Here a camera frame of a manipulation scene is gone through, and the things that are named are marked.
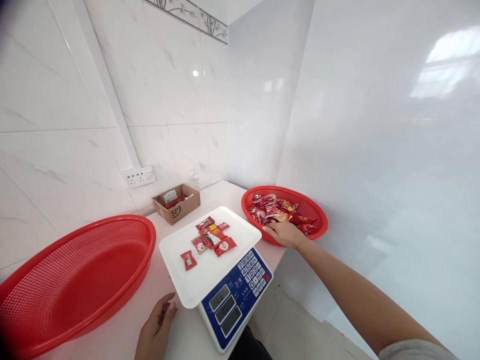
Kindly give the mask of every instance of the cardboard box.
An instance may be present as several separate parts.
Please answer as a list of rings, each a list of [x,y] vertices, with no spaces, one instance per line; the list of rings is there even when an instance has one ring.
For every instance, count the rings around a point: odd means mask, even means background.
[[[178,199],[182,195],[185,195],[186,198],[190,195],[192,196],[174,207],[169,209],[165,207],[166,200],[170,202],[169,199]],[[156,212],[170,225],[173,225],[200,206],[200,191],[195,190],[187,184],[180,184],[153,197],[152,200]]]

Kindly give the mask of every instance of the red plastic basket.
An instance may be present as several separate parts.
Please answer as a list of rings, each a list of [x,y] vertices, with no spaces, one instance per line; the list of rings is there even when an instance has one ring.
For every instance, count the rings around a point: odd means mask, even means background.
[[[32,359],[112,317],[150,266],[153,224],[120,215],[84,226],[27,261],[0,285],[0,321],[17,359]]]
[[[298,208],[298,213],[300,215],[302,215],[303,217],[318,219],[313,223],[316,228],[313,230],[312,234],[307,236],[307,238],[310,240],[316,240],[318,238],[321,238],[329,229],[329,221],[327,219],[327,215],[325,215],[324,211],[320,208],[320,206],[318,206],[313,200],[309,199],[305,195],[302,195],[299,192],[287,189],[285,187],[257,186],[251,188],[245,194],[243,194],[241,198],[241,208],[245,213],[248,221],[261,231],[261,238],[270,244],[279,247],[282,246],[278,242],[276,242],[273,237],[263,231],[262,225],[259,224],[257,221],[254,221],[249,214],[249,208],[252,206],[252,198],[254,194],[275,194],[279,199],[285,199],[290,203],[300,204]]]

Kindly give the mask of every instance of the floor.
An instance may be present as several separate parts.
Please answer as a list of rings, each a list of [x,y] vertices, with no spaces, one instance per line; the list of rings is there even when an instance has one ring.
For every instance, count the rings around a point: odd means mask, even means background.
[[[248,324],[274,360],[372,360],[335,327],[312,317],[275,279]]]

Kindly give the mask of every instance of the blue scale panel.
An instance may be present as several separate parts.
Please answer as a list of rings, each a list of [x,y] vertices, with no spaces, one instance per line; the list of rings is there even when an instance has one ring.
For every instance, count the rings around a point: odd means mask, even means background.
[[[228,346],[271,280],[272,273],[253,247],[202,300],[222,349]]]

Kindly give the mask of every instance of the sleeve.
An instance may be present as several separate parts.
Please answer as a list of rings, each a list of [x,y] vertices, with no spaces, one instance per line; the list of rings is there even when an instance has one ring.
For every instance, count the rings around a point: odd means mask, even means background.
[[[424,340],[406,340],[387,346],[379,360],[458,360],[451,352]]]

